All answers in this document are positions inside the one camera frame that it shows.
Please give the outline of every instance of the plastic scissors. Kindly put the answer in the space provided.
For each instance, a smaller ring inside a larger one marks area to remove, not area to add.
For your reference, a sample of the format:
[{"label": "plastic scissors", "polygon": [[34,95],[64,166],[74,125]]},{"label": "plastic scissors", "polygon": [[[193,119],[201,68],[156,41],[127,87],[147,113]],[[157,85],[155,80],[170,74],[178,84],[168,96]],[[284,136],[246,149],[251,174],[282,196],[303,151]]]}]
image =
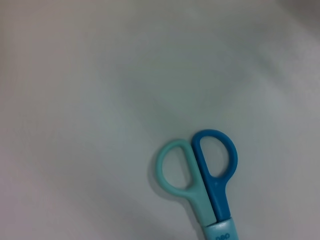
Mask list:
[{"label": "plastic scissors", "polygon": [[[214,177],[209,173],[200,146],[203,137],[218,139],[228,152],[229,163],[222,176]],[[180,147],[184,151],[192,176],[192,184],[187,189],[172,186],[163,174],[165,156],[176,147]],[[218,130],[207,129],[197,132],[191,140],[191,145],[183,139],[166,144],[157,155],[155,175],[165,191],[186,198],[190,202],[207,240],[239,240],[226,196],[226,184],[235,173],[237,164],[237,150],[231,139]]]}]

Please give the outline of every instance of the plastic handle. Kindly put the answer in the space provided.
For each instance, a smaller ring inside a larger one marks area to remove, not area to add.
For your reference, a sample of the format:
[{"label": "plastic handle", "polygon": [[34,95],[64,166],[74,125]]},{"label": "plastic handle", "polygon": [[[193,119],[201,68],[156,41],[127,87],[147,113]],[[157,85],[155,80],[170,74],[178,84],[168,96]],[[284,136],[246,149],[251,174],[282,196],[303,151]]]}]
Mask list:
[{"label": "plastic handle", "polygon": [[[187,189],[179,189],[172,186],[164,177],[163,163],[165,156],[171,149],[176,147],[182,148],[192,176],[192,185]],[[172,195],[188,199],[201,226],[209,226],[217,221],[194,152],[186,140],[179,139],[172,141],[160,150],[156,159],[155,175],[158,183],[165,191]]]},{"label": "plastic handle", "polygon": [[239,240],[232,218],[203,228],[206,240]]},{"label": "plastic handle", "polygon": [[[218,139],[222,142],[228,152],[229,163],[225,172],[220,177],[212,176],[208,170],[206,160],[200,146],[200,141],[203,137],[213,137]],[[197,132],[193,136],[191,144],[215,217],[218,222],[228,220],[231,217],[231,214],[226,196],[226,185],[237,168],[238,155],[236,147],[227,135],[218,130],[212,129]]]}]

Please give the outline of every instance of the scissor handle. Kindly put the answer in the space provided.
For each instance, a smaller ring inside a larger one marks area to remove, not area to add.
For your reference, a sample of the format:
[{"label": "scissor handle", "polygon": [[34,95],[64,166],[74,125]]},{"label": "scissor handle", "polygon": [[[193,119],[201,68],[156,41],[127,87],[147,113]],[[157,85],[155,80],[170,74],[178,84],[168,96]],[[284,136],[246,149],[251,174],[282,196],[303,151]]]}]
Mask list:
[{"label": "scissor handle", "polygon": [[[213,137],[218,139],[225,146],[228,152],[229,163],[222,176],[214,177],[208,170],[206,160],[200,146],[200,141],[203,137]],[[191,145],[217,222],[225,221],[231,217],[226,196],[226,185],[237,168],[238,154],[236,147],[227,135],[218,130],[212,129],[197,132],[192,138]]]},{"label": "scissor handle", "polygon": [[[176,147],[182,148],[192,176],[192,184],[187,189],[172,186],[164,177],[163,163],[165,156],[170,150]],[[155,175],[158,183],[165,191],[172,195],[186,198],[190,202],[200,225],[209,226],[217,221],[194,152],[186,140],[174,140],[160,150],[156,158]]]}]

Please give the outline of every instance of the white surface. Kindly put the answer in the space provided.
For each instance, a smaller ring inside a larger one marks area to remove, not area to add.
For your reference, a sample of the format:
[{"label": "white surface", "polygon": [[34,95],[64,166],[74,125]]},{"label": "white surface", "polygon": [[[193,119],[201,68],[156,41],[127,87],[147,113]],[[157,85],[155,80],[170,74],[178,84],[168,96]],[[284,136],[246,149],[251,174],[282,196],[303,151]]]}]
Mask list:
[{"label": "white surface", "polygon": [[241,240],[317,239],[320,38],[300,8],[1,3],[0,239],[202,239],[150,171],[166,141],[203,128],[237,147]]}]

